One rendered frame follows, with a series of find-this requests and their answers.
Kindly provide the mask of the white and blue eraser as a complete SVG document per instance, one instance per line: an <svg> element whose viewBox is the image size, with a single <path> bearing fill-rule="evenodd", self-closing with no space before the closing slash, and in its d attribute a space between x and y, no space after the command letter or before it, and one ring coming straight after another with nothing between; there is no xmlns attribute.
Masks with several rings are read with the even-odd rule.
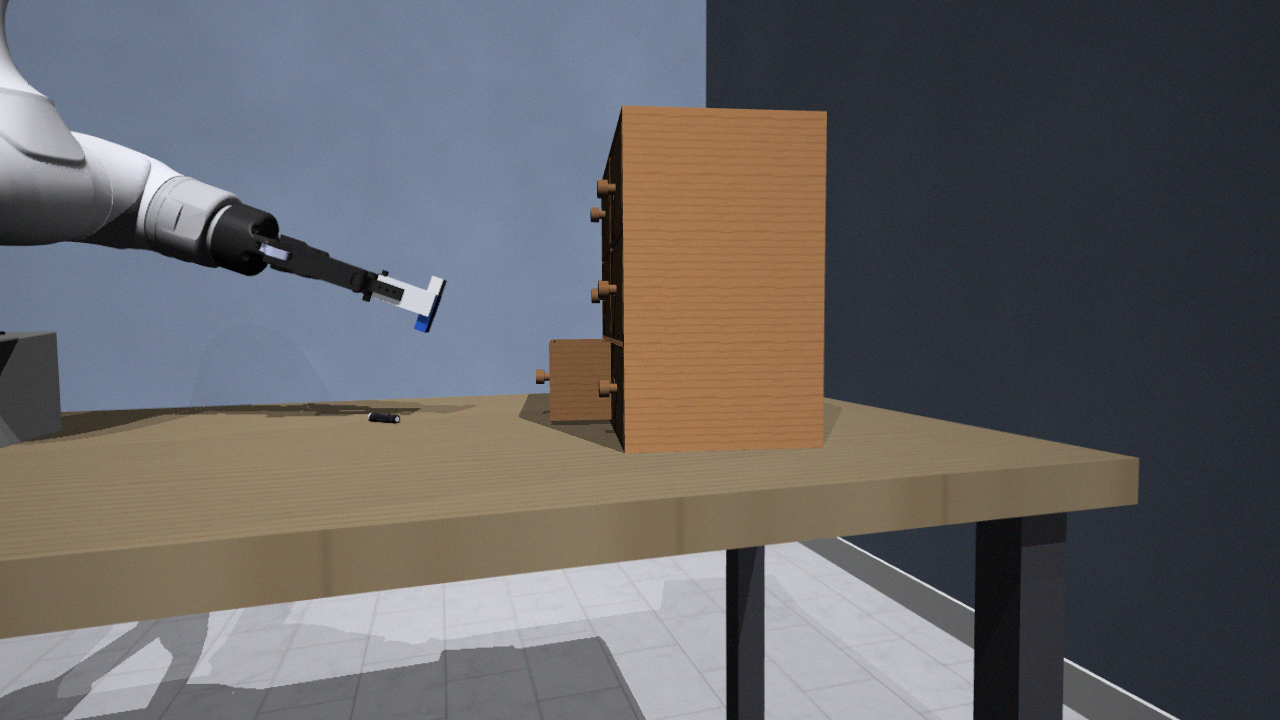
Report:
<svg viewBox="0 0 1280 720"><path fill-rule="evenodd" d="M433 275L433 278L430 281L430 284L428 287L428 292L436 293L436 300L435 300L435 304L433 305L433 311L431 311L430 316L424 316L424 315L419 314L417 322L416 322L416 324L413 327L415 331L421 331L424 333L428 333L430 331L431 325L433 325L433 319L434 319L434 316L436 314L436 307L438 307L438 305L440 302L442 293L443 293L444 288L445 288L445 281L443 281L442 278L438 278L438 277Z"/></svg>

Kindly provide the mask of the brown wooden drawer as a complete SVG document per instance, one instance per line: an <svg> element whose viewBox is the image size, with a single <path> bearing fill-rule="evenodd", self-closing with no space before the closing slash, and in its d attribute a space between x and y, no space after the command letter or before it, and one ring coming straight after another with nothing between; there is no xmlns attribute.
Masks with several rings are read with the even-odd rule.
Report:
<svg viewBox="0 0 1280 720"><path fill-rule="evenodd" d="M612 421L625 445L623 342L611 342L611 384L609 380L599 380L599 397L609 397L611 393Z"/></svg>
<svg viewBox="0 0 1280 720"><path fill-rule="evenodd" d="M599 380L611 384L611 340L550 340L549 373L536 370L536 384L545 380L550 421L611 420L611 395L599 397Z"/></svg>
<svg viewBox="0 0 1280 720"><path fill-rule="evenodd" d="M611 252L611 284L598 281L598 299L611 295L611 333L623 334L623 236Z"/></svg>
<svg viewBox="0 0 1280 720"><path fill-rule="evenodd" d="M608 181L596 181L596 199L608 199L611 195L611 241L622 224L622 120L611 156L611 184Z"/></svg>
<svg viewBox="0 0 1280 720"><path fill-rule="evenodd" d="M605 173L605 181L609 184L609 167ZM602 258L611 245L611 197L602 199L602 211L599 208L591 208L591 222L599 222L602 219Z"/></svg>
<svg viewBox="0 0 1280 720"><path fill-rule="evenodd" d="M611 284L611 255L602 265L602 281L608 281ZM600 304L600 300L603 300L603 331L611 332L611 295L609 299L598 299L598 290L591 290L593 304Z"/></svg>

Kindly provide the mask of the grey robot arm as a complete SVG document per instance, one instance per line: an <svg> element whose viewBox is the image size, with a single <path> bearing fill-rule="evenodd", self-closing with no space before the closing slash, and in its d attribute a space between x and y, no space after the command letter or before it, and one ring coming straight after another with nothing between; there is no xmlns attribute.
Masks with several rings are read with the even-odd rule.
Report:
<svg viewBox="0 0 1280 720"><path fill-rule="evenodd" d="M239 197L69 131L52 100L17 70L8 3L0 0L0 246L95 243L218 268L212 231Z"/></svg>

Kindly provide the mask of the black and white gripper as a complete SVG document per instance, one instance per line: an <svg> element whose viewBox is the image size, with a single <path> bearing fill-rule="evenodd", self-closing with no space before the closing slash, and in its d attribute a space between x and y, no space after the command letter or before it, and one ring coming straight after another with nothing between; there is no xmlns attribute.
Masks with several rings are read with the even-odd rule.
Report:
<svg viewBox="0 0 1280 720"><path fill-rule="evenodd" d="M328 252L298 241L285 234L279 240L279 225L273 214L239 202L218 219L210 249L218 266L230 272L257 275L271 264L270 268L276 272L314 277L364 293L362 300L367 302L372 297L430 316L436 293L387 277L389 272L385 270L376 274L339 260L337 263Z"/></svg>

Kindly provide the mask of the brown wooden chest of drawers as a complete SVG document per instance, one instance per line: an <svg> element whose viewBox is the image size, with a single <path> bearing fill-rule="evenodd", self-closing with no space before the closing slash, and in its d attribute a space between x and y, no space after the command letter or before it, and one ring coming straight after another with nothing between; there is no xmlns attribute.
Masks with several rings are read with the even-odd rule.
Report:
<svg viewBox="0 0 1280 720"><path fill-rule="evenodd" d="M827 111L621 120L625 454L823 448Z"/></svg>

